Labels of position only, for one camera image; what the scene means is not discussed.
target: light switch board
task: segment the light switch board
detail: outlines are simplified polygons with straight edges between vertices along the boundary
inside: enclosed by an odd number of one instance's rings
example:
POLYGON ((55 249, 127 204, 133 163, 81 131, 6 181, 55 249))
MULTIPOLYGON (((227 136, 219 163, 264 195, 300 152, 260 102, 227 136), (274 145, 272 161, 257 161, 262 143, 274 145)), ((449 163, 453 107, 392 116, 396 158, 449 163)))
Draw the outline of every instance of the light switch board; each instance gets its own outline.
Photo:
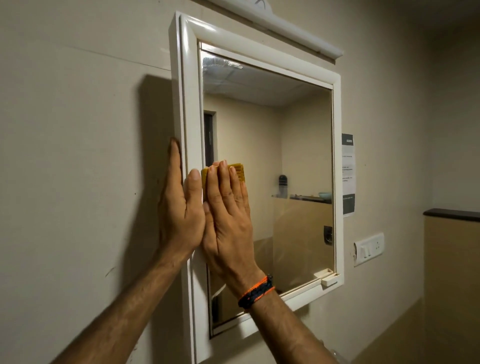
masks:
POLYGON ((377 234, 360 242, 354 243, 355 255, 353 266, 359 266, 366 261, 379 256, 385 249, 384 233, 377 234))

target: wristband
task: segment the wristband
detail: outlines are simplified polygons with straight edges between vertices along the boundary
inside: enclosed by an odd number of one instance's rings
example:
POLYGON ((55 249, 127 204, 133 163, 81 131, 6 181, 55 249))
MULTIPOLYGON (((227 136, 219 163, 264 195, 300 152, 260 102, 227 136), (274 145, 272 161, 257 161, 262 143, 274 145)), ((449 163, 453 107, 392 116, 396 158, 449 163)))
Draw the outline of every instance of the wristband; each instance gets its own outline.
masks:
POLYGON ((272 276, 265 276, 260 282, 244 293, 239 299, 239 307, 248 310, 255 302, 273 291, 275 287, 272 284, 272 276))

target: reflected bottle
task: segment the reflected bottle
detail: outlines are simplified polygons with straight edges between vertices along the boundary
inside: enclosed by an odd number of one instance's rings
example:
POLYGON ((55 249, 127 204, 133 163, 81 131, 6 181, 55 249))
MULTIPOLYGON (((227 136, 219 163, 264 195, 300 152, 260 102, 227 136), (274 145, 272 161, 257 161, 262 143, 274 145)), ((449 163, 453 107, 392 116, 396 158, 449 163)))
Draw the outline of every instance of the reflected bottle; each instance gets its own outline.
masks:
POLYGON ((288 179, 285 174, 278 177, 278 197, 288 198, 288 179))

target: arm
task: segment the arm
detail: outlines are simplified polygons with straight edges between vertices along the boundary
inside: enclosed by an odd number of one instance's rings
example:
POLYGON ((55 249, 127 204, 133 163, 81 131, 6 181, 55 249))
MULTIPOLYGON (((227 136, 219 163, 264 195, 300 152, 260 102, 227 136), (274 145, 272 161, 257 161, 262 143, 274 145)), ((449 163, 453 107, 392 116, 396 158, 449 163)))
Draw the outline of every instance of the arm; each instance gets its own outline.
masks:
MULTIPOLYGON (((210 269, 240 298, 265 276, 254 258, 247 188, 226 161, 218 170, 216 164, 209 168, 207 184, 202 248, 210 269)), ((277 363, 336 363, 276 292, 259 299, 249 312, 277 363)))
POLYGON ((181 183, 178 144, 171 140, 164 190, 158 205, 163 246, 127 287, 52 364, 123 364, 184 262, 200 244, 205 215, 200 173, 181 183))

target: yellow sponge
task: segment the yellow sponge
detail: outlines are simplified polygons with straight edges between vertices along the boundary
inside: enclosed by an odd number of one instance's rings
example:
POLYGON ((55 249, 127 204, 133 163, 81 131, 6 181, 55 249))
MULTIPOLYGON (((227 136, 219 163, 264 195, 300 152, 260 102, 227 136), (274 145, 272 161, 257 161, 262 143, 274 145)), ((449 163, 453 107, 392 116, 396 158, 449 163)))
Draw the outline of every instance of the yellow sponge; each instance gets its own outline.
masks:
MULTIPOLYGON (((245 173, 243 172, 243 164, 241 164, 241 163, 229 164, 228 168, 230 168, 230 167, 235 167, 235 170, 237 171, 237 176, 239 177, 240 182, 245 181, 245 173)), ((202 186, 204 187, 204 196, 206 196, 207 173, 208 173, 208 167, 202 169, 202 186)))

